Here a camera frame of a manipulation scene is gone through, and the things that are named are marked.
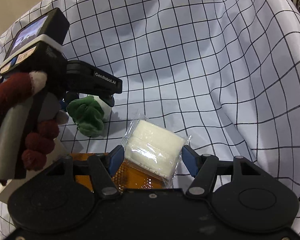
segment display screen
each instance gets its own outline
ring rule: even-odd
[[[47,17],[48,16],[45,16],[40,20],[31,23],[28,27],[22,30],[19,33],[19,35],[14,39],[15,42],[13,43],[9,55],[12,55],[18,49],[20,49],[21,47],[23,47],[24,45],[26,45],[27,43],[29,43],[30,41],[36,38]]]

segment green and white plush toy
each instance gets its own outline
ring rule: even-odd
[[[67,106],[68,114],[78,125],[80,133],[93,138],[102,133],[103,121],[109,118],[111,110],[98,96],[92,95],[73,100]]]

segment clear plastic wrapper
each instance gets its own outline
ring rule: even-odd
[[[171,187],[181,160],[181,149],[190,139],[191,136],[182,138],[138,114],[122,139],[125,162]]]

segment plastic-wrapped package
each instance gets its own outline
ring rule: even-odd
[[[128,165],[162,179],[170,187],[181,149],[190,139],[191,136],[182,138],[139,115],[122,139],[124,158]]]

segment checkered tablecloth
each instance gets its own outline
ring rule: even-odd
[[[65,57],[123,80],[102,136],[72,120],[60,127],[69,152],[110,151],[141,112],[192,135],[199,154],[248,158],[300,197],[300,15],[290,0],[43,0],[0,36],[0,63],[18,30],[55,7],[71,24]],[[174,187],[191,180],[182,163]],[[12,228],[0,203],[0,239]]]

